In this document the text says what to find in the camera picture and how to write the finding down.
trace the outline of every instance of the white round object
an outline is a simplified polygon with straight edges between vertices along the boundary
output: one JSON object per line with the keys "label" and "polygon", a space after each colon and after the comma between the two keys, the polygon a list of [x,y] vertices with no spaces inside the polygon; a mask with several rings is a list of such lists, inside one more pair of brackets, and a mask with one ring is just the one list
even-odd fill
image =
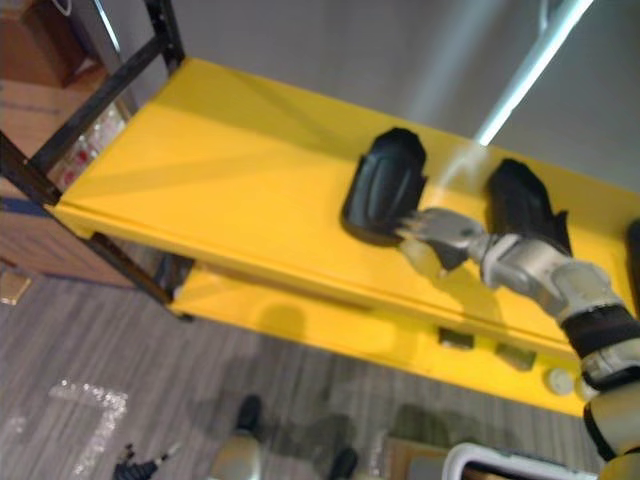
{"label": "white round object", "polygon": [[545,374],[545,385],[556,395],[569,395],[573,391],[573,378],[564,368],[552,368]]}

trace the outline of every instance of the fluorescent light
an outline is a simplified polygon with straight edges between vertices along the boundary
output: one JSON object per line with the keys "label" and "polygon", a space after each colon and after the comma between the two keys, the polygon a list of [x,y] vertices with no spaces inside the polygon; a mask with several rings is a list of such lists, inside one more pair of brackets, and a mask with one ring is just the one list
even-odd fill
{"label": "fluorescent light", "polygon": [[592,3],[593,0],[565,0],[552,14],[547,28],[533,44],[491,114],[476,133],[475,140],[478,143],[485,146],[491,143]]}
{"label": "fluorescent light", "polygon": [[111,40],[111,44],[113,45],[114,50],[118,55],[120,55],[120,44],[118,43],[118,37],[116,36],[116,32],[114,32],[113,27],[111,26],[109,17],[107,17],[107,14],[102,7],[102,2],[100,0],[93,0],[93,3],[98,9],[98,13],[100,14],[100,18],[102,19],[102,24],[107,30],[107,34],[109,35],[109,39]]}

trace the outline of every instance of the lower shelf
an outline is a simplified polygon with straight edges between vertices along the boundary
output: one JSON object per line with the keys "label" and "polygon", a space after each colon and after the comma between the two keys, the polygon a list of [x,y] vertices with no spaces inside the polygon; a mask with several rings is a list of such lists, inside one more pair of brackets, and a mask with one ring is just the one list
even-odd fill
{"label": "lower shelf", "polygon": [[579,382],[579,364],[538,354],[521,372],[496,356],[496,342],[475,337],[472,350],[443,347],[429,318],[366,310],[220,274],[196,265],[171,308],[305,345],[405,370],[570,415],[582,415],[575,389],[559,396],[544,383],[552,368]]}

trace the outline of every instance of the black shoe on floor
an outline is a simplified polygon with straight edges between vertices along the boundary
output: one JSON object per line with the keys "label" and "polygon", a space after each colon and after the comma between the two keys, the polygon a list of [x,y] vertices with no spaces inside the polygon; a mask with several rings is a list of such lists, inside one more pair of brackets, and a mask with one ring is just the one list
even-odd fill
{"label": "black shoe on floor", "polygon": [[351,478],[353,472],[358,465],[358,454],[356,451],[347,447],[340,451],[336,458],[333,459],[333,465],[331,465],[331,473],[329,473],[328,480],[340,480]]}
{"label": "black shoe on floor", "polygon": [[257,395],[245,397],[238,411],[236,430],[244,430],[254,437],[258,432],[260,415],[262,414],[262,400]]}

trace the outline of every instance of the blue strip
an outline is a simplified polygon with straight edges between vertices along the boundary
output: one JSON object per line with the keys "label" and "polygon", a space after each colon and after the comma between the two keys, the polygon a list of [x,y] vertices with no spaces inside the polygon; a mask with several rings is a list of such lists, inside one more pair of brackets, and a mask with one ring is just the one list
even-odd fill
{"label": "blue strip", "polygon": [[31,215],[32,217],[50,217],[44,208],[29,200],[20,198],[0,198],[0,209],[3,212],[20,213],[22,215]]}

